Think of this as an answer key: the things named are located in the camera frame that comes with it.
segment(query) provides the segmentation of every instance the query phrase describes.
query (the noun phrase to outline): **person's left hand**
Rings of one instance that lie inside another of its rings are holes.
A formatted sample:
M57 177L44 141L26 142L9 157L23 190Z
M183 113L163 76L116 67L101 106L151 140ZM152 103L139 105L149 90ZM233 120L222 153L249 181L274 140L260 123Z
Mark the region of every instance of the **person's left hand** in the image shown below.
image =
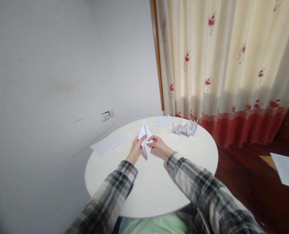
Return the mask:
M145 135L140 140L138 140L138 136L136 136L136 138L132 142L131 152L129 153L129 155L125 159L126 161L130 162L133 165L136 164L136 162L138 161L138 158L140 156L141 149L142 149L141 143L144 140L145 140Z

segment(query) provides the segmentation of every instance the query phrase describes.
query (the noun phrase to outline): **power socket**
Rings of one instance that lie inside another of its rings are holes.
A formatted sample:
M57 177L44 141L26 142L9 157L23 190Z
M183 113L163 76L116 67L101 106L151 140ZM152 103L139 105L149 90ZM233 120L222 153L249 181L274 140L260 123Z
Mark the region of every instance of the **power socket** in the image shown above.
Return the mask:
M109 114L110 114L110 117L113 117L114 116L114 110L113 109L109 110Z
M101 120L104 122L106 120L108 120L110 118L110 114L109 112L106 112L104 114L101 115Z

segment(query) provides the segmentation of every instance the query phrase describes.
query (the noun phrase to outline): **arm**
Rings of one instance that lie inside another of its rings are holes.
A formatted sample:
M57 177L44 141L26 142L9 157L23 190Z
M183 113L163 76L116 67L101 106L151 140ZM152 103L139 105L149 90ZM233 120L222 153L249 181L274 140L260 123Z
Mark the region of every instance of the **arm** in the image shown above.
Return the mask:
M126 160L121 161L116 170L107 176L65 233L112 233L122 205L133 188L138 173L134 165L144 139L145 136L139 141L138 136L134 139Z
M205 215L214 233L265 233L253 214L211 172L174 152L160 138L154 140L151 146L168 159L172 177Z

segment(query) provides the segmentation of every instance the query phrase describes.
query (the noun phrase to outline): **paper on floor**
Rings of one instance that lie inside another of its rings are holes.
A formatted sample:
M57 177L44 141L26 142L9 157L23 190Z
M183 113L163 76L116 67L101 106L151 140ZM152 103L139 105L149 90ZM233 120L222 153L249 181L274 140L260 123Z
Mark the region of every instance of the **paper on floor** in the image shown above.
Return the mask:
M281 183L289 186L289 157L285 157L275 153L270 153L270 155L278 170Z
M146 156L146 158L148 159L148 156L151 152L151 148L149 146L147 146L147 143L152 143L153 140L148 141L148 139L150 138L150 136L152 136L147 124L145 123L145 121L142 124L142 127L140 129L140 133L138 136L138 140L140 140L144 135L146 135L145 140L141 143L142 149L144 150L144 154Z
M177 118L172 118L171 116L163 116L159 118L158 120L155 121L155 126L163 126L163 127L170 127L172 123L178 124L182 120L177 119Z
M126 135L121 133L113 133L103 140L97 142L90 146L94 151L96 151L99 156L102 158L115 147L123 144L125 141L128 141L129 138Z
M182 123L179 123L176 127L174 125L174 123L172 124L172 131L176 134L179 133L183 133L186 134L188 137L192 137L195 135L197 128L198 128L198 122L199 119L197 119L197 121L192 121L190 120L189 122L187 122L185 125L182 125Z

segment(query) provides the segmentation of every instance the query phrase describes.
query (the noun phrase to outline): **table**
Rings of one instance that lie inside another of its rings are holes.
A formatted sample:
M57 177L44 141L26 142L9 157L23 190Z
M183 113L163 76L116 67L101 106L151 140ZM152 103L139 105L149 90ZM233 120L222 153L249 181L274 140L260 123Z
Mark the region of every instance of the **table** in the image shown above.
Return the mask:
M119 145L103 158L100 158L96 152L92 152L85 170L85 184L90 196L98 190L120 161L126 159L143 121L146 122L151 133L161 137L172 150L215 174L218 164L217 146L212 136L203 127L199 125L195 136L188 138L173 133L172 127L156 127L154 122L158 118L161 117L137 120L117 129L115 132L128 136L130 140ZM186 119L181 120L183 124L187 122ZM156 149L151 150L148 160L145 159L142 151L135 167L138 169L138 175L132 192L124 202L120 216L155 217L177 211L190 203L173 181L167 170L166 161Z

